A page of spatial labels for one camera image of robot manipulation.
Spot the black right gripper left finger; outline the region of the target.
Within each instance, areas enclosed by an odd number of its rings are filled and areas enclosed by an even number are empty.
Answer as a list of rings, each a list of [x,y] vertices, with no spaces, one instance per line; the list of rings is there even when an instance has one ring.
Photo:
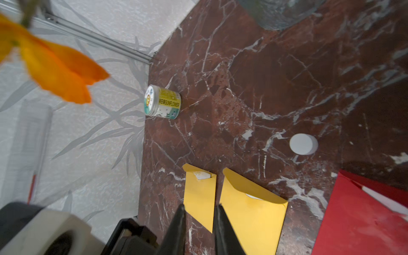
[[[186,242],[186,209],[180,204],[164,236],[164,239],[156,251],[156,255],[183,255]]]

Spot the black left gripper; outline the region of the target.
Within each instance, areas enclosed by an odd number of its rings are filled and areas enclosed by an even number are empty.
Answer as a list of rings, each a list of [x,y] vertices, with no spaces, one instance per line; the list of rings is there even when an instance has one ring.
[[[46,209],[20,202],[9,203],[1,209],[1,221],[9,218],[34,217]],[[153,255],[156,251],[156,236],[133,219],[122,219],[110,236],[101,255]]]

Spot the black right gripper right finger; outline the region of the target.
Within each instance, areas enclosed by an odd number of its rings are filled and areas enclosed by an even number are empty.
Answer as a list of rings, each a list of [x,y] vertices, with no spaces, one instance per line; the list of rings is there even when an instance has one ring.
[[[245,255],[245,252],[221,204],[216,206],[214,216],[216,254]]]

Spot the white glue stick cap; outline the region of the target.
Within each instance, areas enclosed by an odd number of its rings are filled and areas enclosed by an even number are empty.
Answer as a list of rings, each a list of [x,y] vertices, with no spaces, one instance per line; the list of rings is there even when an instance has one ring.
[[[290,149],[298,155],[311,155],[318,149],[318,141],[314,136],[298,133],[290,139]]]

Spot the red envelope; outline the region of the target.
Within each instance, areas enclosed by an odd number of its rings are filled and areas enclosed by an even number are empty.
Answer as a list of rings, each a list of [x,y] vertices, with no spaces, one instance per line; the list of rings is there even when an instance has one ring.
[[[312,254],[407,253],[408,193],[340,170]]]

